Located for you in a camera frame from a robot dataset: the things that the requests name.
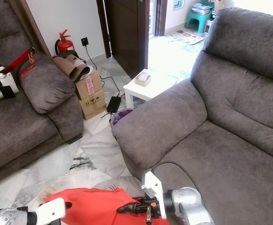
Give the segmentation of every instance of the trash bin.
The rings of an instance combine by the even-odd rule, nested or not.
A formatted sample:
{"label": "trash bin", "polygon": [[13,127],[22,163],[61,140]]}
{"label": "trash bin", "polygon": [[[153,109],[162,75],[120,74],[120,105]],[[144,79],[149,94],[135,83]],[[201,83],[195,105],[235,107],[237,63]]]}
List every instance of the trash bin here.
{"label": "trash bin", "polygon": [[120,110],[120,111],[116,112],[116,114],[112,117],[112,120],[110,122],[111,127],[113,128],[114,125],[116,125],[116,123],[120,119],[122,119],[124,116],[128,115],[132,111],[133,111],[133,109],[123,109],[123,110]]}

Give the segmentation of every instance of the green stool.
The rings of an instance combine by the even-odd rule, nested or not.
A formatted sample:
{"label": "green stool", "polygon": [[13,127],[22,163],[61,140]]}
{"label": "green stool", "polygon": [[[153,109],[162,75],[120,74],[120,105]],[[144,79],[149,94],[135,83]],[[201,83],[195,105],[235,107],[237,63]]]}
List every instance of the green stool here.
{"label": "green stool", "polygon": [[206,5],[206,6],[212,6],[210,13],[207,15],[199,15],[199,14],[190,12],[190,15],[189,15],[189,18],[188,18],[185,28],[188,28],[191,19],[196,19],[196,20],[199,20],[198,33],[204,33],[206,21],[211,18],[211,14],[215,8],[215,5],[213,2],[205,2],[205,0],[201,0],[200,3],[202,5]]}

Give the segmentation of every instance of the stack of papers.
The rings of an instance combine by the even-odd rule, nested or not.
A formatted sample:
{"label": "stack of papers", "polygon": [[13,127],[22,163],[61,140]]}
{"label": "stack of papers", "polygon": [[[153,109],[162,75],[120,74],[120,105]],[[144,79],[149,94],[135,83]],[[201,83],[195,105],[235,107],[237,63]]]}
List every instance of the stack of papers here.
{"label": "stack of papers", "polygon": [[192,7],[192,12],[199,15],[209,14],[212,9],[212,6],[202,5],[200,3],[196,3]]}

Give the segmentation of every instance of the pink tape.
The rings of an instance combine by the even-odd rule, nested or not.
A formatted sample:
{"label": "pink tape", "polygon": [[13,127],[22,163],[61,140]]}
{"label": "pink tape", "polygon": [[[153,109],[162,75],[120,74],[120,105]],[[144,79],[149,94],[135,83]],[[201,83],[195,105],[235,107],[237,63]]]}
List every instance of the pink tape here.
{"label": "pink tape", "polygon": [[94,91],[94,85],[93,85],[93,82],[91,81],[91,77],[90,76],[88,76],[86,78],[86,84],[85,85],[88,88],[89,94],[93,95],[95,93],[95,91]]}

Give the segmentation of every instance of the white wall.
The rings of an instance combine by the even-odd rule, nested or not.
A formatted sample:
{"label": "white wall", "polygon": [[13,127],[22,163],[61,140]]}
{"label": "white wall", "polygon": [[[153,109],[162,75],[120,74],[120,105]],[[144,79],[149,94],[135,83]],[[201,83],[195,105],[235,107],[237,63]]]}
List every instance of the white wall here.
{"label": "white wall", "polygon": [[200,0],[185,0],[183,8],[173,10],[174,0],[168,0],[165,30],[185,23],[192,5],[197,2],[200,2]]}
{"label": "white wall", "polygon": [[81,44],[84,37],[89,40],[87,47],[92,58],[105,54],[96,0],[26,1],[51,55],[55,55],[55,41],[65,29],[79,57],[88,58]]}
{"label": "white wall", "polygon": [[273,15],[273,1],[269,0],[225,0],[224,7],[239,7]]}

